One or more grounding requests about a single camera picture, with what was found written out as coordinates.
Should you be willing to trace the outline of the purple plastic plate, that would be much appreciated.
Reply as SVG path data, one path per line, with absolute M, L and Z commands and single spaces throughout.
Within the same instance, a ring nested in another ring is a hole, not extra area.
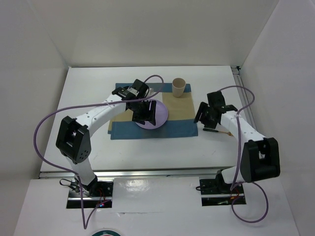
M 149 100 L 140 102 L 139 107 L 135 111 L 133 111 L 133 112 L 143 112 L 143 113 L 147 114 L 147 120 L 145 121 L 145 123 L 136 123 L 138 126 L 140 126 L 141 128 L 144 128 L 144 129 L 159 128 L 162 125 L 164 125 L 164 123 L 167 121 L 167 118 L 168 118 L 167 107 L 161 101 L 154 99 L 157 102 L 157 104 L 156 104 L 156 125 L 150 124 L 148 122 L 150 100 L 153 100 L 153 99 L 149 99 Z

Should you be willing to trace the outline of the blue beige checked placemat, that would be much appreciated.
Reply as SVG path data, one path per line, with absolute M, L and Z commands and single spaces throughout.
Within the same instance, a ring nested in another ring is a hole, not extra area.
M 161 127 L 149 130 L 131 121 L 132 111 L 127 110 L 113 118 L 108 126 L 111 140 L 134 140 L 153 138 L 182 138 L 198 135 L 194 123 L 195 110 L 190 84 L 186 84 L 184 93 L 176 98 L 172 94 L 172 84 L 165 83 L 162 91 L 154 97 L 168 110 L 168 119 Z

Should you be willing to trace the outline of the beige cup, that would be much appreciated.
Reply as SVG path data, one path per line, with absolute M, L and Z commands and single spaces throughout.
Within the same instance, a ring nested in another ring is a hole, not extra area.
M 180 97 L 185 90 L 186 82 L 182 78 L 175 78 L 172 81 L 172 94 L 174 97 Z

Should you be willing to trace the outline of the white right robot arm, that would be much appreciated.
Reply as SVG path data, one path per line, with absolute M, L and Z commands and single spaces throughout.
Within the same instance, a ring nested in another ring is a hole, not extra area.
M 200 103 L 194 122 L 202 123 L 207 131 L 215 131 L 221 125 L 238 142 L 237 164 L 218 171 L 216 190 L 225 193 L 237 183 L 278 177 L 281 173 L 278 141 L 256 131 L 235 106 L 225 103 L 221 91 L 207 94 L 207 99 L 207 103 Z

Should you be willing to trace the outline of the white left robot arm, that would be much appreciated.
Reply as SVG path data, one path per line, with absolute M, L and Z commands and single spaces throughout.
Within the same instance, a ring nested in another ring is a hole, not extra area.
M 100 187 L 89 161 L 92 135 L 108 121 L 126 110 L 133 112 L 132 121 L 156 124 L 156 102 L 148 97 L 154 93 L 147 84 L 136 79 L 131 86 L 119 87 L 100 106 L 83 115 L 61 120 L 56 147 L 69 161 L 76 172 L 79 189 L 86 196 L 92 196 Z

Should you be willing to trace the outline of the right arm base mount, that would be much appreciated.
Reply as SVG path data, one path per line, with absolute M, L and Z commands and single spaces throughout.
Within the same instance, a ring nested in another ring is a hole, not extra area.
M 233 201 L 236 205 L 246 205 L 243 186 L 239 185 L 232 191 L 230 188 L 231 184 L 225 183 L 221 171 L 218 171 L 214 178 L 200 179 L 195 189 L 201 194 L 203 207 L 228 206 Z

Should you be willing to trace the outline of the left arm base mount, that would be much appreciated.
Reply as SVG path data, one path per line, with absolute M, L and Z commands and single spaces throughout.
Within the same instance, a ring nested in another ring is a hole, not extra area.
M 69 188 L 66 208 L 79 209 L 81 207 L 81 191 L 77 180 L 62 178 L 59 184 Z M 110 180 L 98 182 L 96 189 L 91 192 L 83 188 L 84 208 L 94 208 L 97 204 L 100 204 L 99 208 L 111 208 L 113 186 L 114 182 Z

